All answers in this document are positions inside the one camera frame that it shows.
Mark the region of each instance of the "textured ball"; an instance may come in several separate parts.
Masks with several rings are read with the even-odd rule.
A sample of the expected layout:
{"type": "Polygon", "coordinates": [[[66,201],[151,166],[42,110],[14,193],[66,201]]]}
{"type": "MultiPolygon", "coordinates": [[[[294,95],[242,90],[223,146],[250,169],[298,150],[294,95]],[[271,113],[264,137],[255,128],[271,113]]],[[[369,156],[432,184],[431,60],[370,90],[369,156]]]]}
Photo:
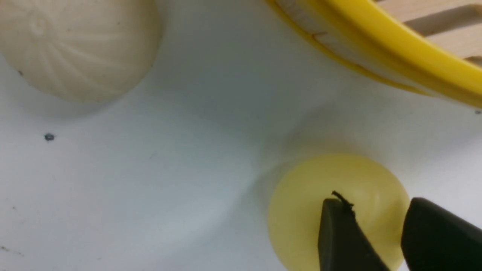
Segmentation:
{"type": "Polygon", "coordinates": [[[0,0],[0,52],[31,85],[69,101],[134,88],[160,39],[154,0],[0,0]]]}

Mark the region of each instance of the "yellow object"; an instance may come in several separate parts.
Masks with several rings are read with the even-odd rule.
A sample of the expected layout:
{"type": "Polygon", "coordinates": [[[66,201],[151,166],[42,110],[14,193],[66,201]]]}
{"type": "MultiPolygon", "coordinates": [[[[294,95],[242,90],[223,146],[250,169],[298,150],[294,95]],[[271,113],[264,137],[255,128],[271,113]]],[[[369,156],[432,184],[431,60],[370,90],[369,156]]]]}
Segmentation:
{"type": "Polygon", "coordinates": [[[304,38],[343,65],[388,85],[482,108],[482,68],[430,43],[375,1],[291,0],[329,36],[361,57],[358,63],[297,24],[286,6],[280,6],[286,1],[267,0],[304,38]]]}
{"type": "Polygon", "coordinates": [[[287,173],[271,198],[269,238],[289,271],[319,271],[318,235],[323,200],[341,193],[354,205],[356,220],[391,270],[403,262],[400,241],[410,200],[398,179],[364,157],[329,154],[287,173]]]}

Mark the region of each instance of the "white surface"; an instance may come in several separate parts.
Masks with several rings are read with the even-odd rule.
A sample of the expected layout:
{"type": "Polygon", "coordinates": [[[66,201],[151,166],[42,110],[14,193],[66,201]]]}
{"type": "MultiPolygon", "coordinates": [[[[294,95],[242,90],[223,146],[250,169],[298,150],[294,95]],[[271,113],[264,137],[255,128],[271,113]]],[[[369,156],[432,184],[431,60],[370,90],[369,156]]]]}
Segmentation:
{"type": "Polygon", "coordinates": [[[60,101],[0,61],[0,270],[282,271],[269,193],[326,151],[482,227],[482,115],[339,67],[260,0],[162,6],[157,63],[119,101],[60,101]]]}

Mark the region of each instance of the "dark speck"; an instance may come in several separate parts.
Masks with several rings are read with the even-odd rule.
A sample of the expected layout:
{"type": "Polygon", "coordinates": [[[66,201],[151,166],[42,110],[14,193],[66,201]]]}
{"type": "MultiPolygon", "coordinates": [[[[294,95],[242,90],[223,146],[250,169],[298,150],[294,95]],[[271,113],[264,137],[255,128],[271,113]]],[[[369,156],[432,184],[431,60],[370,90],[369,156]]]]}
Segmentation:
{"type": "Polygon", "coordinates": [[[55,136],[52,135],[51,133],[45,134],[43,137],[44,137],[45,140],[47,140],[47,141],[53,141],[53,140],[55,139],[55,136]]]}

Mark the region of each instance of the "yellow plastic frame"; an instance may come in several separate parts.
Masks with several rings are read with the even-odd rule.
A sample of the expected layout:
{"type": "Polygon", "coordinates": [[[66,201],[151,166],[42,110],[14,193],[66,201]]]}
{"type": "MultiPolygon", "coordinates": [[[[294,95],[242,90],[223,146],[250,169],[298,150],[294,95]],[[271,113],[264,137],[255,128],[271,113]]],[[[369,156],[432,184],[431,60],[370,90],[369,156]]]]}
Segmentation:
{"type": "MultiPolygon", "coordinates": [[[[350,63],[315,41],[287,17],[275,0],[268,3],[317,48],[338,62],[380,82],[421,91],[381,78],[350,63]]],[[[327,22],[343,40],[374,61],[456,101],[482,108],[482,69],[429,43],[392,18],[373,0],[297,0],[313,19],[327,22]]]]}

